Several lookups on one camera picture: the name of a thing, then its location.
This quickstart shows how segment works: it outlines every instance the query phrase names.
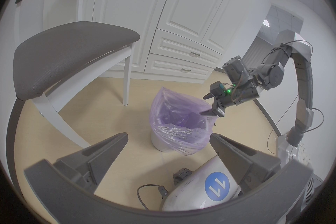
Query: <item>air vent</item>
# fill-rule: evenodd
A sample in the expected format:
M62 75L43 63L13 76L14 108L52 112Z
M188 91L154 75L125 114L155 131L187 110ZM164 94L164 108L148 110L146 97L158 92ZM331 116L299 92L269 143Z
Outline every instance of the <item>air vent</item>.
M307 195L306 195L306 205L309 203L310 198L312 197L314 181L315 181L314 178L311 178L309 180L308 188L307 188Z

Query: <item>plastic bag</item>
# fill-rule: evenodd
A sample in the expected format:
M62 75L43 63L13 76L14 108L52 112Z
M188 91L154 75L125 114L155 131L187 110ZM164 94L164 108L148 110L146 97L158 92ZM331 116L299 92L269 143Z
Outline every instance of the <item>plastic bag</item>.
M217 117L199 113L211 109L206 101L162 87L150 108L149 123L154 134L183 155L203 149L210 140Z

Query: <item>cushioned seat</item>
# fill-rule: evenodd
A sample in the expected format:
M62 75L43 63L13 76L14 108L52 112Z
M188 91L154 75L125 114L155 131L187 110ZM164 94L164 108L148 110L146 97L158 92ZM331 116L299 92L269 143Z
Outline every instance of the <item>cushioned seat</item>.
M20 44L14 53L16 95L23 101L41 96L90 61L139 39L133 30L90 21L43 31Z

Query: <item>floor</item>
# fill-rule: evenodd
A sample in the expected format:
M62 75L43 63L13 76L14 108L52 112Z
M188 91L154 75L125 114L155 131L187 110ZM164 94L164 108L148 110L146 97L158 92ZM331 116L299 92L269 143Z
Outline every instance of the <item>floor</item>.
M149 110L161 87L202 98L211 83L229 82L225 74L214 71L204 84L131 79L129 105L122 104L123 79L97 78L79 92L60 111L65 121L86 141L95 144L117 133L127 132L129 142L112 164L95 195L104 199L143 209L136 190L144 184L164 185L173 189L173 174L185 167L192 171L216 155L211 145L194 155L183 156L176 151L162 153L151 143ZM271 125L254 102L230 107L226 116L216 121L213 132L269 153L267 138ZM275 152L275 137L268 146ZM57 131L27 101L20 116L15 138L15 167L26 201L41 216L56 221L32 192L23 170L41 159L51 163L81 148ZM140 190L141 198L151 210L158 210L161 197L155 187Z

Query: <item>metal handle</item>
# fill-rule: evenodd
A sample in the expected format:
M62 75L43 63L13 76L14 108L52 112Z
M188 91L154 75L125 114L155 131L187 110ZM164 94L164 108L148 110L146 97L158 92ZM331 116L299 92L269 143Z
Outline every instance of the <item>metal handle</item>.
M199 57L199 56L200 56L200 54L198 54L198 53L196 53L196 52L193 52L193 51L191 51L190 54L193 54L193 55L195 55L196 57Z

